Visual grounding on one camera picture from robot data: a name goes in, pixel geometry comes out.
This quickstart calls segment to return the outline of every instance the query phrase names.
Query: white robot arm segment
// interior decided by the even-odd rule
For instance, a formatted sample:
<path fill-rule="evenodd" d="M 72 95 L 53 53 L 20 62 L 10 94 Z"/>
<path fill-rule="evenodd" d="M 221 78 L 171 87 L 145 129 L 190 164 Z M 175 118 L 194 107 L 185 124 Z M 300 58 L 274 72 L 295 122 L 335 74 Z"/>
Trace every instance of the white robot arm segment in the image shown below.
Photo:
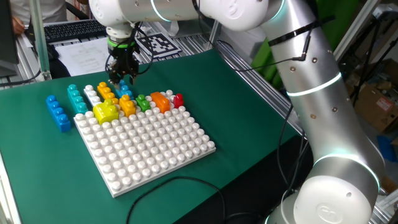
<path fill-rule="evenodd" d="M 205 16 L 231 30 L 253 29 L 264 22 L 268 0 L 194 0 Z M 190 0 L 90 0 L 95 18 L 106 27 L 125 22 L 181 21 L 198 13 Z"/>
<path fill-rule="evenodd" d="M 266 224 L 365 224 L 376 202 L 384 161 L 356 119 L 337 63 L 305 0 L 90 0 L 113 44 L 129 38 L 135 22 L 196 19 L 195 4 L 232 30 L 263 24 L 274 40 L 270 46 L 277 62 L 299 57 L 312 32 L 306 60 L 277 66 L 315 163 L 302 191 L 287 197 Z"/>

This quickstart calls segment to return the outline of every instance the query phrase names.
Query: green lego brick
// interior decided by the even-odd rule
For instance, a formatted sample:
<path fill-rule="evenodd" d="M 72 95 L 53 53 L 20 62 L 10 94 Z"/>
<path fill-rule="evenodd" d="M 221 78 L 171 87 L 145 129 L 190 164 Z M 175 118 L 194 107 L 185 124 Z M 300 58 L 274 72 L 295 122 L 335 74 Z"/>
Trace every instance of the green lego brick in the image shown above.
<path fill-rule="evenodd" d="M 146 110 L 150 109 L 149 102 L 147 100 L 145 100 L 144 95 L 138 95 L 138 97 L 136 98 L 136 101 L 137 101 L 137 105 L 141 108 L 142 112 L 145 112 Z"/>

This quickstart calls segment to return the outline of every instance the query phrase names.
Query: orange lego brick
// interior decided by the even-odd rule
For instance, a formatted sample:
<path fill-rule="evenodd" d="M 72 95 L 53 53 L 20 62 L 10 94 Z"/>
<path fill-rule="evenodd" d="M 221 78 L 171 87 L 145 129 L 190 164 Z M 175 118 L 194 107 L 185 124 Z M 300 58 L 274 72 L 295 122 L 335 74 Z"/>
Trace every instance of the orange lego brick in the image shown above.
<path fill-rule="evenodd" d="M 170 101 L 159 92 L 151 93 L 150 97 L 152 97 L 152 101 L 156 103 L 160 112 L 165 113 L 170 110 Z"/>
<path fill-rule="evenodd" d="M 97 90 L 104 100 L 112 100 L 113 105 L 119 104 L 119 100 L 115 97 L 114 93 L 112 93 L 111 89 L 106 85 L 105 82 L 101 82 L 97 86 Z"/>
<path fill-rule="evenodd" d="M 136 107 L 128 95 L 123 95 L 122 98 L 120 98 L 120 107 L 122 108 L 126 117 L 136 113 Z"/>

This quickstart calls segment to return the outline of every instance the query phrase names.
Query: desk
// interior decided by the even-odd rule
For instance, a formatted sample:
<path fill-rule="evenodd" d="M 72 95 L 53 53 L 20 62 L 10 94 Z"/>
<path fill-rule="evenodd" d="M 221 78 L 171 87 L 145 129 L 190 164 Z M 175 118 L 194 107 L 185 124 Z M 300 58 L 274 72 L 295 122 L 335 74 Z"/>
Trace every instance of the desk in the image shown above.
<path fill-rule="evenodd" d="M 172 89 L 215 141 L 217 151 L 163 178 L 112 198 L 78 131 L 61 134 L 45 106 L 54 94 L 72 118 L 66 89 L 82 90 L 107 74 L 50 80 L 0 91 L 0 148 L 24 223 L 123 223 L 138 195 L 165 179 L 187 175 L 223 187 L 272 152 L 283 119 L 214 50 L 156 62 L 137 79 L 134 95 Z M 295 135 L 285 130 L 283 142 Z M 194 182 L 166 185 L 140 203 L 136 223 L 172 223 L 213 194 Z"/>

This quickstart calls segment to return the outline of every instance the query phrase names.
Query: yellow lego brick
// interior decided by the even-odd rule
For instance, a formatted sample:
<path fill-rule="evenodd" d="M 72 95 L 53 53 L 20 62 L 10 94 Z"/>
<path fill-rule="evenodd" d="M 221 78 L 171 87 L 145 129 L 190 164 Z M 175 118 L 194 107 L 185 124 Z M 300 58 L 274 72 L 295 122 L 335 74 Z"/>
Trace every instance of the yellow lego brick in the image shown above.
<path fill-rule="evenodd" d="M 105 82 L 101 82 L 97 86 L 98 92 L 101 94 L 104 100 L 112 100 L 113 105 L 119 104 L 119 100 L 115 97 L 114 93 L 112 93 L 111 89 L 106 85 Z"/>
<path fill-rule="evenodd" d="M 136 113 L 134 103 L 130 100 L 130 96 L 128 95 L 123 95 L 122 98 L 120 98 L 120 107 L 122 108 L 126 117 Z"/>
<path fill-rule="evenodd" d="M 100 103 L 93 108 L 95 117 L 99 124 L 104 122 L 111 122 L 114 119 L 119 119 L 118 109 L 112 104 L 112 100 L 107 99 L 104 103 Z"/>

